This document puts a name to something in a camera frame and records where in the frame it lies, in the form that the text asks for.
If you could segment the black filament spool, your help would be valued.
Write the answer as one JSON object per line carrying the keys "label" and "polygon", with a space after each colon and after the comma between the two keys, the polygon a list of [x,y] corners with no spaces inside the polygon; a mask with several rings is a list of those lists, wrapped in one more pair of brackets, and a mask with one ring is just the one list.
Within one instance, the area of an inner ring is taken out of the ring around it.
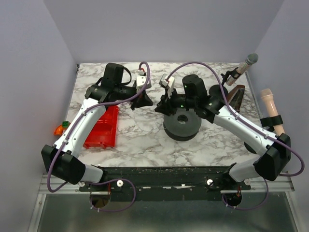
{"label": "black filament spool", "polygon": [[189,141],[197,135],[201,127],[201,118],[192,109],[189,111],[178,109],[174,115],[164,115],[163,127],[171,139],[180,142]]}

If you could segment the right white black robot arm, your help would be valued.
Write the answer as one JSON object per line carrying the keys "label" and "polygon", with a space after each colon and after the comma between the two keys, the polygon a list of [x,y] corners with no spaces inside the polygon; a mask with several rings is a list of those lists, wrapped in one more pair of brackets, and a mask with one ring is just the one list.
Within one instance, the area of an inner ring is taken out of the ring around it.
{"label": "right white black robot arm", "polygon": [[232,164],[226,171],[225,183],[241,182],[248,178],[262,177],[274,181],[290,161],[291,139],[286,134],[276,135],[251,121],[227,105],[223,99],[207,94],[204,82],[195,74],[182,79],[184,94],[177,93],[174,78],[163,75],[159,81],[165,94],[155,111],[166,116],[179,110],[194,113],[201,119],[216,124],[240,138],[260,157],[243,163]]}

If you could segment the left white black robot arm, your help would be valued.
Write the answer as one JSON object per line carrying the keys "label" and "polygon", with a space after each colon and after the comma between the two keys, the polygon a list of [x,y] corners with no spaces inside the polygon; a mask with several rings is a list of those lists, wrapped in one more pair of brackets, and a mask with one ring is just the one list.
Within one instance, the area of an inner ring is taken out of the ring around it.
{"label": "left white black robot arm", "polygon": [[145,61],[139,64],[138,75],[133,86],[123,82],[123,73],[128,69],[117,63],[108,63],[103,76],[85,93],[84,101],[74,120],[53,145],[45,145],[41,151],[48,173],[65,183],[103,182],[103,170],[82,163],[78,157],[91,130],[110,106],[129,102],[131,109],[153,105],[146,94],[151,87],[150,67]]}

